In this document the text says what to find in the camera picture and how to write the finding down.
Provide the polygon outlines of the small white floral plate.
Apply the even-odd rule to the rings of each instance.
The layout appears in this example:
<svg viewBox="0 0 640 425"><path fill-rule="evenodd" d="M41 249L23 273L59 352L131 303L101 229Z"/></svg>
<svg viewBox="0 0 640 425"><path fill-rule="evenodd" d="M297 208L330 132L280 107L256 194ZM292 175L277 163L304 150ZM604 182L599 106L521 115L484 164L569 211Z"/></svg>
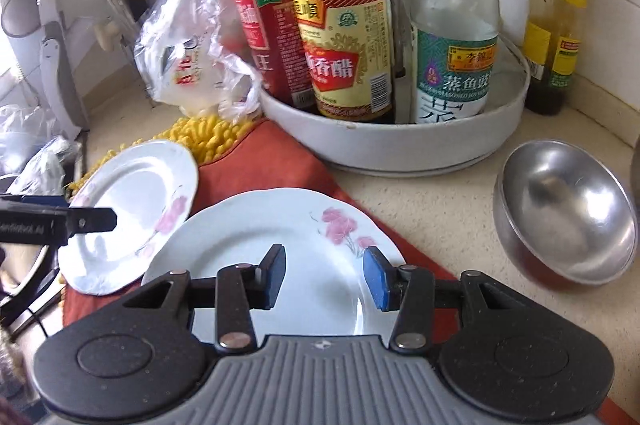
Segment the small white floral plate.
<svg viewBox="0 0 640 425"><path fill-rule="evenodd" d="M191 152L169 140L130 147L102 165L81 187L73 208L111 208L111 231L77 234L58 251L75 291L110 295L136 281L186 221L198 190Z"/></svg>

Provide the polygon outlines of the steel bowl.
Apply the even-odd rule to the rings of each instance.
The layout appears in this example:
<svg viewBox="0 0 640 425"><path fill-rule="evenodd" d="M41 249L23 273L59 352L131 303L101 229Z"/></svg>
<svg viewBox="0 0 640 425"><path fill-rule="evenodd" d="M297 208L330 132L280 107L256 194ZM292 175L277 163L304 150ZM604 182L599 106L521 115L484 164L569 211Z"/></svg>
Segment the steel bowl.
<svg viewBox="0 0 640 425"><path fill-rule="evenodd" d="M492 215L506 256L549 289L611 283L636 257L634 203L608 167L567 142L516 147L497 175Z"/></svg>

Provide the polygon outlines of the yellow chenille mitt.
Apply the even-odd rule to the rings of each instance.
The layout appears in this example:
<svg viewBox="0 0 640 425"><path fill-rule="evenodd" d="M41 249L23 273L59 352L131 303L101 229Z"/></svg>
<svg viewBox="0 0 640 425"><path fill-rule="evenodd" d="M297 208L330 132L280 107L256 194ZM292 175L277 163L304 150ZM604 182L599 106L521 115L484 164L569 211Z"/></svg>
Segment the yellow chenille mitt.
<svg viewBox="0 0 640 425"><path fill-rule="evenodd" d="M198 165L214 163L228 154L261 120L262 116L254 116L251 119L228 122L215 114L180 118L167 130L152 138L138 139L130 145L122 144L116 149L108 150L88 171L81 174L78 179L67 182L65 187L70 196L75 197L89 179L108 161L116 158L125 150L150 141L166 140L182 145L191 153Z"/></svg>

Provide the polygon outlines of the red cloth mat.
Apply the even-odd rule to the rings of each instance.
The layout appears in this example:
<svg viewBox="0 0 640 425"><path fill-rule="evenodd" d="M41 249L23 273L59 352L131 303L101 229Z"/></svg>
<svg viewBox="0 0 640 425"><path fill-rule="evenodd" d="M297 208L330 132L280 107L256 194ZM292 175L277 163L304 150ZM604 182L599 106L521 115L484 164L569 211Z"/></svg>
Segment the red cloth mat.
<svg viewBox="0 0 640 425"><path fill-rule="evenodd" d="M250 190L294 187L314 190L340 200L372 216L363 206L352 200L309 150L293 137L288 136L275 122L262 121L247 130L234 147L218 160L198 167L200 184L192 205L191 215L221 202L235 194ZM393 228L373 216L373 223L390 237L404 259L409 263L426 267L438 280L454 280L454 275L442 268L428 255L401 237ZM117 298L137 289L140 281L134 281L113 295L82 295L66 286L63 304L63 327L90 315ZM456 330L452 310L437 310L436 338L448 338ZM605 424L639 424L621 409L611 398L606 398L598 416Z"/></svg>

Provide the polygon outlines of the clear plastic bag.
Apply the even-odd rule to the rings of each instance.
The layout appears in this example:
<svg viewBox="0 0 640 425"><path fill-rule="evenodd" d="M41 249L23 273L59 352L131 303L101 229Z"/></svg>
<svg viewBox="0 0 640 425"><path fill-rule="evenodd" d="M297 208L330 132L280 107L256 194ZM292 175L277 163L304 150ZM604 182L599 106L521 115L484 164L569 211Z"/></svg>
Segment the clear plastic bag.
<svg viewBox="0 0 640 425"><path fill-rule="evenodd" d="M183 115L238 122L260 114L262 74L234 0L157 0L134 61L151 98Z"/></svg>

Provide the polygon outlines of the white two-tier turntable rack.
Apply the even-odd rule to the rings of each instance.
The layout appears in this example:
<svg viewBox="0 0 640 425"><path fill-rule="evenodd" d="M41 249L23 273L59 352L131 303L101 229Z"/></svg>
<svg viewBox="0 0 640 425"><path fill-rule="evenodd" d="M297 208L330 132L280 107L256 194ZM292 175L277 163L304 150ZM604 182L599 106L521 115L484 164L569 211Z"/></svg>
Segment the white two-tier turntable rack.
<svg viewBox="0 0 640 425"><path fill-rule="evenodd" d="M529 67L518 46L501 35L485 110L439 124L368 124L322 118L260 93L262 111L285 133L343 170L371 176L437 176L494 154L520 125Z"/></svg>

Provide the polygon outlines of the green-yellow label oil bottle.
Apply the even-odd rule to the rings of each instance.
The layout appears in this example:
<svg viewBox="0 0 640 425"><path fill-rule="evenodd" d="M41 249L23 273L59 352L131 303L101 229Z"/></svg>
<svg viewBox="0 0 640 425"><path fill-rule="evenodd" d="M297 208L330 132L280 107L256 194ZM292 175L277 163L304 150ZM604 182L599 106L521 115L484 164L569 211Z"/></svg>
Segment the green-yellow label oil bottle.
<svg viewBox="0 0 640 425"><path fill-rule="evenodd" d="M525 107L558 114L582 47L587 0L529 0L522 53L530 70Z"/></svg>

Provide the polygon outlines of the purple-label clear sauce bottle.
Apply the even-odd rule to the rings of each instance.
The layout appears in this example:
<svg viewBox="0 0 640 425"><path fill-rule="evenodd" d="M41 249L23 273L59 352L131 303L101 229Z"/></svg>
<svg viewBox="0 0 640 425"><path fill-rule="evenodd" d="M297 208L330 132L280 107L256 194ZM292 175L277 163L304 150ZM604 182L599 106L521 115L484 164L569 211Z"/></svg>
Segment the purple-label clear sauce bottle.
<svg viewBox="0 0 640 425"><path fill-rule="evenodd" d="M499 0L410 0L416 124L485 107L498 52Z"/></svg>

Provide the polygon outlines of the yellow-cap vinegar bottle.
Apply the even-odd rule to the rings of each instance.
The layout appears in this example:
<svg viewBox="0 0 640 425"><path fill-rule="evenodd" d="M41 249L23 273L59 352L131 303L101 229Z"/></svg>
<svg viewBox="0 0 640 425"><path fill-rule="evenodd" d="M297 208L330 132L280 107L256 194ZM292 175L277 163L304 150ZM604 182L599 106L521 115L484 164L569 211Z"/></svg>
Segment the yellow-cap vinegar bottle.
<svg viewBox="0 0 640 425"><path fill-rule="evenodd" d="M393 123L390 0L294 0L294 10L319 112Z"/></svg>

